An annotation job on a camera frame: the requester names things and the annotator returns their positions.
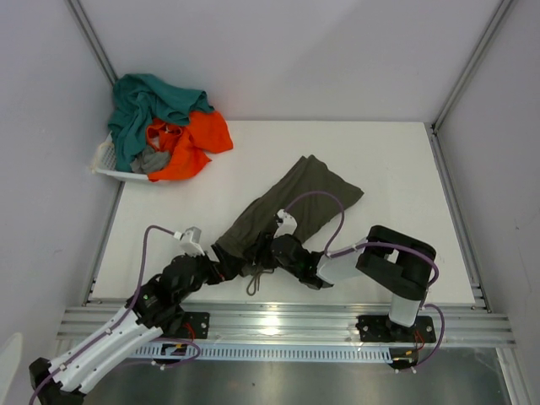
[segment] white table surface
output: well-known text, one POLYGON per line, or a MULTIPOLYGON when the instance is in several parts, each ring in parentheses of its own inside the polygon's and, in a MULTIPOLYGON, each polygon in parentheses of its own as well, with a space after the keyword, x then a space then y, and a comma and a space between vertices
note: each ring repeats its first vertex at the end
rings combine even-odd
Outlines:
MULTIPOLYGON (((143 233, 150 224, 183 231, 202 230, 205 250, 232 225, 244 208, 277 182, 302 155, 314 154, 364 196, 346 212, 345 225, 331 250, 350 245, 383 224, 432 245, 440 278, 428 301, 471 305, 473 293, 439 174, 422 123, 326 121, 229 121, 235 148, 213 155, 189 181, 128 182, 121 195, 97 281, 95 299, 127 298, 135 289, 143 233)), ((322 250, 336 229, 334 218, 305 243, 322 250)), ((153 231, 144 281, 178 254, 176 240, 153 231)), ((314 291, 282 269, 263 275, 261 290, 246 294, 249 278, 203 286, 186 301, 371 304, 391 294, 359 275, 333 288, 314 291)))

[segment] robotic arm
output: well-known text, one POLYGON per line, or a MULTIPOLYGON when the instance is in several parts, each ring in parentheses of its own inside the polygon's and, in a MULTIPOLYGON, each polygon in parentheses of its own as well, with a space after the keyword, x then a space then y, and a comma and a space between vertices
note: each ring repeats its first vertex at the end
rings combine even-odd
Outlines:
MULTIPOLYGON (((76 348, 56 359, 41 358, 32 363, 30 379, 35 393, 30 405, 37 397, 43 405, 82 404, 84 396, 98 381, 133 351, 162 335, 174 336, 180 330, 186 317, 180 303, 189 294, 203 284, 224 281, 221 264, 212 262, 198 244, 201 230, 197 228, 181 234, 154 225, 149 227, 144 237, 143 265, 148 232, 152 228, 173 235, 179 241, 181 254, 144 285, 140 283, 141 272, 134 296, 76 348)), ((417 316, 428 286, 438 275, 433 263, 435 250, 431 246, 374 226, 366 240, 325 254, 304 249, 293 236, 295 228, 294 218, 281 210, 278 230, 273 235, 260 235, 259 256, 265 257, 267 265, 282 267, 313 289, 330 288, 358 276, 360 271, 394 293, 388 316, 359 316, 357 327, 361 340, 414 343, 413 333, 419 320, 433 326, 430 317, 417 316), (395 262, 390 262, 387 258, 394 250, 399 254, 395 262), (432 268, 435 276, 429 281, 432 268)), ((434 342, 435 333, 428 333, 424 339, 434 342)))

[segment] pile of clothes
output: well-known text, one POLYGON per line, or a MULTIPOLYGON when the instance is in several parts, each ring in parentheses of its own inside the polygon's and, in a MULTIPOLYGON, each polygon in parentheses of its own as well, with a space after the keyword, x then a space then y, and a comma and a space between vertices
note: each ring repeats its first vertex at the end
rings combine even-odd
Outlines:
POLYGON ((151 181, 185 180, 233 148, 224 118, 206 92, 171 86, 152 74, 127 74, 113 89, 109 120, 116 170, 151 181))

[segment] laundry basket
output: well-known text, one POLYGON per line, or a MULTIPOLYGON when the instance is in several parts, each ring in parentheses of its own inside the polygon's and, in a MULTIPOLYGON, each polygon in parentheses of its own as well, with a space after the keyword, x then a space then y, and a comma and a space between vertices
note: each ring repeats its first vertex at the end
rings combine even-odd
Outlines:
POLYGON ((100 146, 98 146, 98 149, 95 151, 92 172, 112 176, 119 181, 143 181, 145 183, 151 182, 147 175, 116 171, 115 145, 112 142, 110 133, 107 136, 107 139, 100 146))

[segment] purple cable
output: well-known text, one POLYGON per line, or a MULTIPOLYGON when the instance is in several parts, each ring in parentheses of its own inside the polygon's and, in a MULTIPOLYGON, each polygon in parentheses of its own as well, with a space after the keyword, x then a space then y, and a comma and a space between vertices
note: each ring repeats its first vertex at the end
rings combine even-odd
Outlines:
MULTIPOLYGON (((143 238, 143 258, 141 260, 141 268, 139 270, 138 274, 138 281, 137 281, 137 287, 135 288, 135 293, 133 294, 133 299, 130 302, 129 306, 127 307, 126 312, 120 317, 120 319, 111 326, 110 330, 114 331, 123 321, 126 319, 126 317, 129 315, 129 312, 133 309, 135 304, 137 303, 137 299, 139 294, 141 293, 141 287, 143 285, 143 275, 144 275, 144 266, 146 264, 146 248, 148 245, 148 238, 150 230, 160 230, 162 232, 165 232, 169 235, 174 235, 175 233, 172 230, 168 230, 166 228, 162 228, 158 225, 150 225, 146 231, 144 232, 144 238, 143 238)), ((107 332, 102 332, 98 336, 96 336, 94 339, 86 343, 77 353, 75 353, 73 356, 71 356, 69 359, 67 359, 63 364, 68 366, 70 365, 75 359, 80 357, 84 352, 86 352, 89 348, 94 346, 97 342, 99 342, 102 338, 107 336, 107 332)), ((34 393, 32 394, 32 397, 30 398, 29 405, 34 404, 34 400, 39 395, 40 391, 43 389, 43 387, 50 381, 52 378, 57 375, 60 372, 60 368, 54 370, 52 373, 50 373, 35 389, 34 393)))
POLYGON ((334 242, 334 239, 336 239, 336 237, 338 236, 339 232, 341 231, 341 228, 343 227, 343 224, 345 223, 345 207, 343 206, 343 204, 341 204, 341 201, 339 201, 339 199, 334 196, 333 194, 331 194, 330 192, 324 192, 324 191, 321 191, 321 190, 317 190, 317 191, 313 191, 313 192, 305 192, 304 194, 300 194, 297 198, 295 198, 287 207, 285 207, 285 212, 286 213, 290 213, 290 209, 300 200, 306 198, 306 197, 309 197, 309 196, 315 196, 315 195, 322 195, 322 196, 327 196, 327 197, 330 197, 331 199, 333 199, 336 204, 339 206, 339 209, 341 211, 341 221, 339 221, 339 225, 337 226, 337 229, 336 231, 334 232, 334 234, 330 237, 330 239, 328 240, 327 242, 327 245, 324 246, 324 254, 326 256, 328 256, 328 249, 330 248, 330 245, 332 244, 332 242, 334 242))
POLYGON ((433 278, 428 282, 428 287, 433 285, 435 281, 439 278, 439 268, 435 264, 433 260, 431 260, 429 257, 427 257, 424 253, 420 253, 419 251, 415 251, 414 249, 406 246, 396 245, 395 243, 386 243, 386 242, 363 242, 359 243, 355 247, 351 247, 347 249, 346 251, 340 251, 338 253, 332 254, 331 252, 327 254, 330 258, 335 257, 342 257, 345 255, 348 255, 349 253, 353 253, 354 251, 359 251, 360 249, 364 249, 365 247, 386 247, 389 249, 395 249, 397 251, 404 251, 406 253, 410 253, 411 255, 415 255, 416 257, 419 257, 420 259, 424 260, 426 263, 428 263, 431 268, 433 268, 433 271, 435 272, 433 278))
POLYGON ((439 350, 440 345, 442 344, 442 339, 445 336, 446 324, 445 324, 445 316, 442 314, 442 310, 440 310, 440 308, 435 304, 426 304, 424 307, 425 308, 433 308, 437 312, 439 312, 439 316, 440 316, 440 334, 439 334, 439 340, 437 341, 437 344, 435 345, 435 347, 433 348, 431 353, 428 354, 428 356, 425 359, 423 359, 418 364, 416 364, 414 366, 415 368, 418 367, 419 365, 423 365, 426 361, 428 361, 435 354, 435 352, 437 352, 439 350))

